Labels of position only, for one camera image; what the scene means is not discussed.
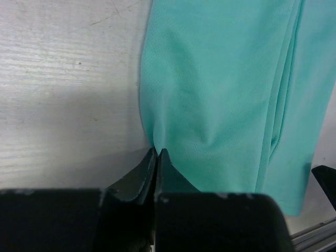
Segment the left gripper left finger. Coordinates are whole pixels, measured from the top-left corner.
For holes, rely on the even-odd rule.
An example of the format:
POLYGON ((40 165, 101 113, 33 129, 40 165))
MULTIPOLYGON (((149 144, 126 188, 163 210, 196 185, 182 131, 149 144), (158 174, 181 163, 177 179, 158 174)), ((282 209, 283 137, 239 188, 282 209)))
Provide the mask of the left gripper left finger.
POLYGON ((156 150, 106 188, 1 190, 1 251, 150 251, 156 150))

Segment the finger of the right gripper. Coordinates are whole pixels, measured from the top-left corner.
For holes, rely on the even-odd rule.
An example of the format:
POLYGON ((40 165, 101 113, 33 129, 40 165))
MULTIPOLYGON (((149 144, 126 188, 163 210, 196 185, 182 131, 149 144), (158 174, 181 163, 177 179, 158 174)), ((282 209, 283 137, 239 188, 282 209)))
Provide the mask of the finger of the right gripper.
POLYGON ((336 169, 320 165, 311 170, 328 200, 336 209, 336 169))

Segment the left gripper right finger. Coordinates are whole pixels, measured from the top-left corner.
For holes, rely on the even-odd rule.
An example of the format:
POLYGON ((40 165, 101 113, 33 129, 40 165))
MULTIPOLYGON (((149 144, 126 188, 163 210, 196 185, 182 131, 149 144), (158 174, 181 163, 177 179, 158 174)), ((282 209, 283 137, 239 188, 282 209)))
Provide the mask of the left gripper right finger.
POLYGON ((292 251, 283 214, 263 194, 205 193, 173 165, 157 159, 156 251, 292 251))

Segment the teal t-shirt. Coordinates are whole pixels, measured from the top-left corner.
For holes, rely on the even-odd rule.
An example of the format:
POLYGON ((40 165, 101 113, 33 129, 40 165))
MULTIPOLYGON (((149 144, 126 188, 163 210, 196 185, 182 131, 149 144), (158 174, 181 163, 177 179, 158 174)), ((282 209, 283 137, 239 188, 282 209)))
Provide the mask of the teal t-shirt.
POLYGON ((200 191, 300 214, 335 83, 335 1, 153 1, 146 136, 200 191))

